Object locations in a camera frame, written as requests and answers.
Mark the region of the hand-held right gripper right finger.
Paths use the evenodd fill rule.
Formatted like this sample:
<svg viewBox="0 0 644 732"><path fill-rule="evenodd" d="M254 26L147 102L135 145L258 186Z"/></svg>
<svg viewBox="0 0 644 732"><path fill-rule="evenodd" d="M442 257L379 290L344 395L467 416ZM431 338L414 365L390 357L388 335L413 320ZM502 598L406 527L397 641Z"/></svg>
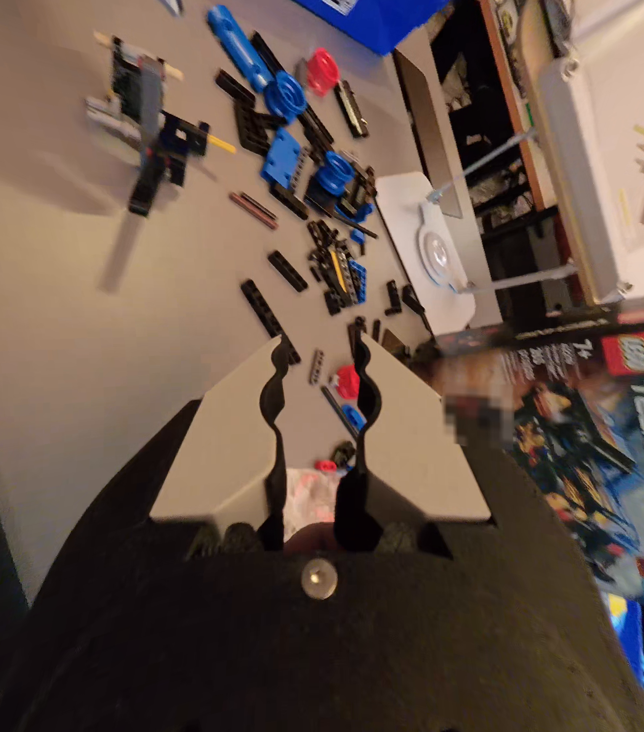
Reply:
<svg viewBox="0 0 644 732"><path fill-rule="evenodd" d="M365 422L354 467L336 491L338 544L372 551L390 525L418 538L432 525L490 522L442 397L367 334L356 338L355 369Z"/></svg>

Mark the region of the black toy frame beam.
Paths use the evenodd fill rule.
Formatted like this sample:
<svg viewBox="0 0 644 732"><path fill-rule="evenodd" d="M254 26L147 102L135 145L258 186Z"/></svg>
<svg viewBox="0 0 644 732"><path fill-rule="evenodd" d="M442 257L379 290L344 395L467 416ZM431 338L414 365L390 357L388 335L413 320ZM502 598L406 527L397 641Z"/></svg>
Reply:
<svg viewBox="0 0 644 732"><path fill-rule="evenodd" d="M234 113L240 146L261 157L270 150L268 132L275 133L287 124L284 117L257 112L240 100L234 100Z"/></svg>

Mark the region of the toy truck set box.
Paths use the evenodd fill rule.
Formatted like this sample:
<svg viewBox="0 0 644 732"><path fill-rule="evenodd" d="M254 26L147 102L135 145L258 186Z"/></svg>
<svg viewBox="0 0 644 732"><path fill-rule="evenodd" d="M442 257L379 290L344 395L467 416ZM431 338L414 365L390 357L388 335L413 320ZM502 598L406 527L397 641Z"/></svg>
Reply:
<svg viewBox="0 0 644 732"><path fill-rule="evenodd" d="M477 414L605 591L644 605L644 297L443 334L412 368Z"/></svg>

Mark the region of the blue square toy panel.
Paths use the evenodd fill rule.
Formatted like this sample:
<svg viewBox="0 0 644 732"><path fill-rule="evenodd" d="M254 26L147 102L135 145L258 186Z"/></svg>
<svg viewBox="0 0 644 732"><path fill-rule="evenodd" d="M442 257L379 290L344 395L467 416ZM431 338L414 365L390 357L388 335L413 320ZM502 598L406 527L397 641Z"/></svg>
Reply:
<svg viewBox="0 0 644 732"><path fill-rule="evenodd" d="M286 129L280 128L266 154L261 178L270 185L290 188L300 154L301 144Z"/></svg>

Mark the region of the clear bag with pieces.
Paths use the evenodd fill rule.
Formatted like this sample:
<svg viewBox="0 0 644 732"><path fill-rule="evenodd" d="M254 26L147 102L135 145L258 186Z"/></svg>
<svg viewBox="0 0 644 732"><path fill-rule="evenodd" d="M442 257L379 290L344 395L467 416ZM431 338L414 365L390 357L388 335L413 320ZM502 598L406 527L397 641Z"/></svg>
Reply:
<svg viewBox="0 0 644 732"><path fill-rule="evenodd" d="M341 474L287 468L287 498L283 509L284 540L301 529L335 519L336 490Z"/></svg>

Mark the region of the brown toy axle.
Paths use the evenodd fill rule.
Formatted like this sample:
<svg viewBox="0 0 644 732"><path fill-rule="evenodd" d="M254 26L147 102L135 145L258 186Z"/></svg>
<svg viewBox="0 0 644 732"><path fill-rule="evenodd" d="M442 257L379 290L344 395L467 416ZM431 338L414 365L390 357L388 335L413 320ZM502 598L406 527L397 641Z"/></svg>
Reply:
<svg viewBox="0 0 644 732"><path fill-rule="evenodd" d="M228 198L237 207L245 211L248 215L254 217L268 229L272 231L276 231L278 229L279 224L277 222L277 218L270 215L263 207L259 207L236 192L230 192L228 194Z"/></svg>

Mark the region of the dark cluttered shelf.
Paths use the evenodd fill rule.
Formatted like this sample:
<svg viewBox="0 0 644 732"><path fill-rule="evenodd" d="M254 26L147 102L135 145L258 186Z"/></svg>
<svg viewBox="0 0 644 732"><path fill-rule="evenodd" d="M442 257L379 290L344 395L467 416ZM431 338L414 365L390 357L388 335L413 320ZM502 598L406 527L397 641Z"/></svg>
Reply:
<svg viewBox="0 0 644 732"><path fill-rule="evenodd" d="M430 48L464 169L533 125L515 47L525 2L447 2ZM467 174L493 281L565 264L571 247L535 138Z"/></svg>

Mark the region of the long black toy beam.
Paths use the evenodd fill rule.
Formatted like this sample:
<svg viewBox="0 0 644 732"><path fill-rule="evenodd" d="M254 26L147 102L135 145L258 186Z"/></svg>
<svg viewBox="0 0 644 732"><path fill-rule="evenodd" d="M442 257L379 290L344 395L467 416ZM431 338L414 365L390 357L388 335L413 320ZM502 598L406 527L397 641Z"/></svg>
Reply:
<svg viewBox="0 0 644 732"><path fill-rule="evenodd" d="M240 289L267 334L270 337L281 337L282 342L286 344L288 348L289 364L300 364L301 357L299 356L298 351L295 349L277 317L274 315L272 308L255 285L254 280L245 279L241 283Z"/></svg>

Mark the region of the long black toy axle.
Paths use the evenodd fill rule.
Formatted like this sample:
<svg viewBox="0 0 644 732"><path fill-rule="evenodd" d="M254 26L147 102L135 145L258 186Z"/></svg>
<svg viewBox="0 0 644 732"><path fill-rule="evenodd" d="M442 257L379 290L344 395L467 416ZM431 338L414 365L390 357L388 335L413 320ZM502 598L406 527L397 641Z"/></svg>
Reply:
<svg viewBox="0 0 644 732"><path fill-rule="evenodd" d="M320 391L323 394L325 400L330 405L330 407L335 412L338 419L341 421L343 426L345 427L346 431L350 434L350 436L357 440L359 435L359 429L355 426L355 424L348 418L345 411L343 410L342 406L337 402L336 398L330 391L330 389L327 388L327 386L320 387Z"/></svg>
<svg viewBox="0 0 644 732"><path fill-rule="evenodd" d="M352 219L349 219L349 218L341 215L340 213L338 213L337 210L332 210L327 215L329 217L331 217L332 219L347 225L349 228L359 231L360 233L362 233L365 236L369 236L372 239L379 238L377 233L369 230L368 228L365 228L360 223L354 222Z"/></svg>

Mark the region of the black toy brick assembly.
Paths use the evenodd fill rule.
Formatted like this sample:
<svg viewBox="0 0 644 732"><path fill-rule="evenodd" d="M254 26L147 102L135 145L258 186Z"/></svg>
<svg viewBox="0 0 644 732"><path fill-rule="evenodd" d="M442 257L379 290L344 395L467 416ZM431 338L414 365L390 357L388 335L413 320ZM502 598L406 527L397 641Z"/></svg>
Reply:
<svg viewBox="0 0 644 732"><path fill-rule="evenodd" d="M162 182L184 186L190 157L205 157L210 146L229 154L237 150L214 136L207 123L192 124L165 110L166 81L183 81L182 71L115 35L94 31L93 38L111 52L109 87L104 97L86 97L85 112L91 122L139 153L127 209L147 217Z"/></svg>

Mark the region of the medium black toy beam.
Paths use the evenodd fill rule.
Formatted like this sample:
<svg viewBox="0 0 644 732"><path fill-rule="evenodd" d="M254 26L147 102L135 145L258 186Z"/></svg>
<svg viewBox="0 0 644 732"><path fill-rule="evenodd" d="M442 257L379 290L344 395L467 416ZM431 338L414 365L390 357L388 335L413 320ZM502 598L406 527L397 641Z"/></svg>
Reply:
<svg viewBox="0 0 644 732"><path fill-rule="evenodd" d="M301 276L280 251L274 250L266 258L269 264L297 293L300 294L308 289L309 286L306 279Z"/></svg>

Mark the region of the red toy wheel rim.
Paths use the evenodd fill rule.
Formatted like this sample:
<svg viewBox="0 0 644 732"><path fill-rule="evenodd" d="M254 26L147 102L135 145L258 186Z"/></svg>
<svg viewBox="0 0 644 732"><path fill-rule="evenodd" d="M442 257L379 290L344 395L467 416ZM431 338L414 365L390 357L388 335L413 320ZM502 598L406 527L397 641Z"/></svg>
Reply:
<svg viewBox="0 0 644 732"><path fill-rule="evenodd" d="M311 92L320 98L327 96L340 82L340 71L333 56L325 48L317 48L306 59L304 80Z"/></svg>
<svg viewBox="0 0 644 732"><path fill-rule="evenodd" d="M331 384L342 400L357 401L360 390L360 377L353 364L346 364L335 372Z"/></svg>

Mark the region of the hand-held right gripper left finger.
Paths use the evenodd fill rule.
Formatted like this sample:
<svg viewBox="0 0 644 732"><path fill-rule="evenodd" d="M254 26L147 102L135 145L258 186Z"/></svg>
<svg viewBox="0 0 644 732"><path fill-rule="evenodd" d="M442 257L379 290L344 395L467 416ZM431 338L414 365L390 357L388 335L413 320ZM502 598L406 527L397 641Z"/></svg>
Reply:
<svg viewBox="0 0 644 732"><path fill-rule="evenodd" d="M284 539L287 476L275 422L290 345L272 337L201 398L149 511L154 523L201 523L223 536L250 526L264 548Z"/></svg>

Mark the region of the white booklet stand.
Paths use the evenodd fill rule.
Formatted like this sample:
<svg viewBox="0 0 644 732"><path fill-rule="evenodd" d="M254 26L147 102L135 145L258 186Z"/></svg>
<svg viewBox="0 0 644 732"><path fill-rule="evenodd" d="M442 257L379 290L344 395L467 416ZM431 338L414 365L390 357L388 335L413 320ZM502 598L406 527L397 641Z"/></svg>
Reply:
<svg viewBox="0 0 644 732"><path fill-rule="evenodd" d="M535 133L589 304L644 296L644 274L628 281L616 207L607 191L580 48L635 2L526 2L517 51ZM382 177L377 205L434 336L502 321L453 133L451 181L437 189L422 172Z"/></svg>

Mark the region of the grey desk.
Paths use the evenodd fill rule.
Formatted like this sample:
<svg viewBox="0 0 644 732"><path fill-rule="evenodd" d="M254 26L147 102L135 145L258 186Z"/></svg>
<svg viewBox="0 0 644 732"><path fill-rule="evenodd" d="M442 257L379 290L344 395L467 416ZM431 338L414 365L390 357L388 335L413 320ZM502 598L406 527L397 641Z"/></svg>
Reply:
<svg viewBox="0 0 644 732"><path fill-rule="evenodd" d="M240 80L207 23L216 2L0 2L0 514L32 601L79 517L115 473L189 400L268 340L240 291L253 279L299 352L277 421L287 464L304 468L346 438L308 384L348 360L344 313L311 278L308 231L270 196L261 160L210 147L183 188L163 184L148 218L127 211L133 151L90 125L107 92L116 35L184 73L167 109L237 144L218 69ZM244 192L272 231L232 203ZM280 251L308 282L269 264Z"/></svg>

